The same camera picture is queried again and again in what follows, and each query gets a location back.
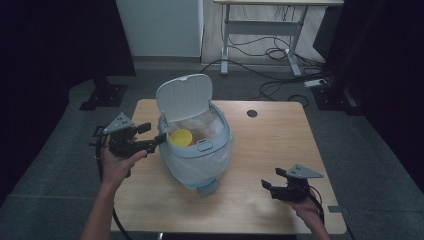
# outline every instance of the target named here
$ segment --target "table hole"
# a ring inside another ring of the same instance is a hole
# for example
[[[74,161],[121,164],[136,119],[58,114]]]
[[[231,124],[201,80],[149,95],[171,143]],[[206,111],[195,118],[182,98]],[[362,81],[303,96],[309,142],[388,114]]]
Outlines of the table hole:
[[[249,110],[249,111],[247,111],[247,116],[254,118],[254,117],[258,116],[258,112],[256,112],[255,110]]]

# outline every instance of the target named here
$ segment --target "white trash can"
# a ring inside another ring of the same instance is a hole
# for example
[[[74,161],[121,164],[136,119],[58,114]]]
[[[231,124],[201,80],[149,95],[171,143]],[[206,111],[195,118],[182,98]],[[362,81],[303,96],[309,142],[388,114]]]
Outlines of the white trash can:
[[[184,186],[209,194],[231,161],[233,136],[224,114],[212,103],[212,81],[203,74],[183,76],[156,93],[159,145],[170,173]]]

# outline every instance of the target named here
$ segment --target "black curtain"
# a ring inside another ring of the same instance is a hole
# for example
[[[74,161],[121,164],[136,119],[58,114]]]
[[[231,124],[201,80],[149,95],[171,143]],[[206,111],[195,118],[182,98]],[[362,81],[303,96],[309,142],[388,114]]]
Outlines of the black curtain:
[[[115,75],[135,71],[114,0],[0,0],[0,203],[54,130],[69,89]]]
[[[329,62],[424,192],[423,10],[418,0],[346,0]]]

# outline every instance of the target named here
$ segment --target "wooden table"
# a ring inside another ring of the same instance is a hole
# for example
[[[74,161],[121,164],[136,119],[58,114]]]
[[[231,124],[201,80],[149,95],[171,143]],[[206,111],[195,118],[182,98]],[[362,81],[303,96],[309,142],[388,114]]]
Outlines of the wooden table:
[[[297,234],[309,229],[286,204],[271,199],[261,179],[286,186],[275,168],[301,164],[324,174],[309,183],[321,193],[326,227],[342,234],[346,226],[337,206],[330,179],[321,160],[306,115],[299,103],[259,101],[213,101],[225,114],[233,131],[232,162],[219,180],[220,187],[202,196],[174,179],[159,151],[138,162],[116,195],[115,208],[128,231],[182,233]],[[249,117],[248,110],[257,111]],[[159,111],[155,100],[138,102],[133,121],[152,123],[152,131],[138,136],[152,139],[158,134]]]

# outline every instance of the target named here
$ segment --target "white desk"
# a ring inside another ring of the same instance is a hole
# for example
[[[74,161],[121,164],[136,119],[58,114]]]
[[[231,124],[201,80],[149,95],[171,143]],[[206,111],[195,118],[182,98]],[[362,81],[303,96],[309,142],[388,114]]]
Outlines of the white desk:
[[[221,74],[228,74],[228,37],[230,34],[245,35],[274,35],[274,36],[292,36],[293,41],[289,49],[285,49],[287,59],[295,76],[300,76],[301,72],[297,65],[294,53],[297,42],[302,31],[308,6],[341,6],[343,0],[214,0],[215,3],[226,6],[225,25],[224,25],[224,46],[221,56]],[[266,21],[233,21],[230,20],[231,5],[290,5],[303,6],[302,13],[298,22],[266,22]]]

